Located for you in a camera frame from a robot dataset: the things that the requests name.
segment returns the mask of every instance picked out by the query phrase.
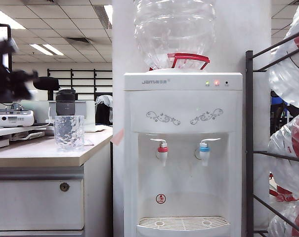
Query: wooden desk surface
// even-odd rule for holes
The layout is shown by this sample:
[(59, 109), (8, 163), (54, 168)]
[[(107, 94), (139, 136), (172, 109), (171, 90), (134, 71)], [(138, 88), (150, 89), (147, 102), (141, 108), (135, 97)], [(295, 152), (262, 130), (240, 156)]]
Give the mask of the wooden desk surface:
[(111, 127), (106, 127), (106, 130), (100, 132), (85, 133), (85, 143), (93, 145), (75, 152), (59, 151), (54, 137), (12, 142), (8, 147), (0, 148), (0, 167), (81, 166), (108, 144), (112, 135)]

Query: fluorescent light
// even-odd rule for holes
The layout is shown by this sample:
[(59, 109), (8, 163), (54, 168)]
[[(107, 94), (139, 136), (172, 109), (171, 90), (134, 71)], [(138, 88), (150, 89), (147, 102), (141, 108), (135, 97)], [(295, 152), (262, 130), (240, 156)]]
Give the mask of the fluorescent light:
[(64, 55), (62, 52), (60, 52), (58, 49), (54, 48), (50, 44), (43, 44), (43, 46), (48, 48), (50, 51), (54, 52), (57, 55)]
[(15, 20), (13, 20), (11, 17), (9, 17), (8, 15), (4, 14), (1, 11), (0, 11), (0, 23), (1, 24), (8, 24), (11, 27), (11, 29), (25, 30), (24, 26), (17, 23)]
[(108, 15), (109, 22), (112, 25), (113, 7), (112, 7), (112, 5), (104, 5), (104, 9), (106, 11), (106, 14)]
[(46, 55), (50, 55), (52, 56), (53, 54), (51, 52), (48, 52), (46, 49), (44, 49), (43, 47), (40, 47), (38, 44), (30, 44), (30, 46), (32, 46), (33, 48), (37, 49), (38, 51), (46, 54)]

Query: shelf rack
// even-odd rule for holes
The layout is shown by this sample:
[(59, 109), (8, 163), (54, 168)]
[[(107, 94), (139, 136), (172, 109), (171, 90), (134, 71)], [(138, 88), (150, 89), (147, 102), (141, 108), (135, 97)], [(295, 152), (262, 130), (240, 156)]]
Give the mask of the shelf rack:
[(288, 37), (279, 43), (257, 53), (253, 54), (253, 51), (247, 51), (246, 52), (246, 195), (247, 195), (247, 237), (253, 237), (254, 234), (259, 234), (263, 237), (266, 237), (268, 231), (266, 230), (254, 230), (254, 199), (256, 199), (259, 203), (261, 203), (263, 206), (268, 208), (270, 211), (272, 211), (274, 214), (279, 216), (282, 220), (284, 220), (286, 223), (288, 223), (290, 226), (292, 226), (294, 229), (296, 229), (299, 232), (299, 226), (297, 226), (295, 223), (290, 221), (288, 218), (283, 216), (280, 212), (275, 210), (272, 206), (270, 206), (268, 203), (264, 202), (262, 199), (260, 199), (258, 196), (254, 194), (254, 154), (262, 154), (266, 156), (267, 158), (271, 157), (277, 157), (281, 159), (287, 159), (287, 160), (293, 160), (299, 162), (299, 158), (289, 157), (289, 156), (282, 156), (279, 154), (273, 154), (268, 153), (266, 151), (254, 151), (254, 73), (262, 73), (266, 72), (266, 70), (281, 62), (284, 59), (287, 59), (297, 53), (299, 53), (299, 48), (284, 57), (277, 59), (265, 67), (262, 67), (258, 70), (254, 70), (254, 64), (253, 60), (254, 58), (270, 52), (273, 48), (280, 46), (290, 40), (293, 40), (294, 38), (299, 36), (299, 32), (295, 35), (292, 35), (291, 37)]
[[(94, 100), (96, 100), (97, 98), (97, 88), (98, 87), (112, 87), (112, 84), (105, 84), (105, 85), (97, 85), (97, 81), (98, 80), (110, 80), (112, 81), (112, 78), (98, 78), (97, 74), (98, 73), (111, 73), (112, 70), (97, 70), (97, 69), (93, 69), (93, 70), (75, 70), (75, 69), (69, 69), (69, 70), (55, 70), (55, 69), (47, 69), (47, 76), (50, 77), (51, 76), (51, 72), (69, 72), (70, 73), (70, 77), (69, 78), (57, 78), (58, 80), (69, 80), (70, 84), (63, 84), (61, 85), (62, 87), (70, 87), (71, 89), (73, 89), (74, 87), (93, 87), (93, 91), (94, 92), (78, 92), (78, 94), (80, 95), (93, 95), (94, 96)], [(93, 77), (90, 78), (75, 78), (74, 77), (74, 72), (93, 72)], [(93, 85), (92, 84), (80, 84), (80, 85), (75, 85), (73, 84), (73, 80), (93, 80)]]

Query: warning sticker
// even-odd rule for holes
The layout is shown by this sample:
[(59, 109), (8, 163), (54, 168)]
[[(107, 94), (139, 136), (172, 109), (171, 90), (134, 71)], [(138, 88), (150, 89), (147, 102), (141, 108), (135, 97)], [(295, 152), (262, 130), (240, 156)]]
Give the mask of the warning sticker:
[(159, 204), (164, 204), (166, 201), (166, 196), (164, 194), (158, 194), (156, 196), (156, 202)]

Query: drawer lock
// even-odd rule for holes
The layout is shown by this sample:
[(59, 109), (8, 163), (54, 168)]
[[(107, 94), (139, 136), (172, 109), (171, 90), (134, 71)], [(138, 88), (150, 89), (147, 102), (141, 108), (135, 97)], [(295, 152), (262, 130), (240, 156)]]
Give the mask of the drawer lock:
[(69, 184), (62, 183), (62, 184), (59, 185), (59, 188), (60, 188), (61, 191), (66, 192), (66, 191), (69, 190)]

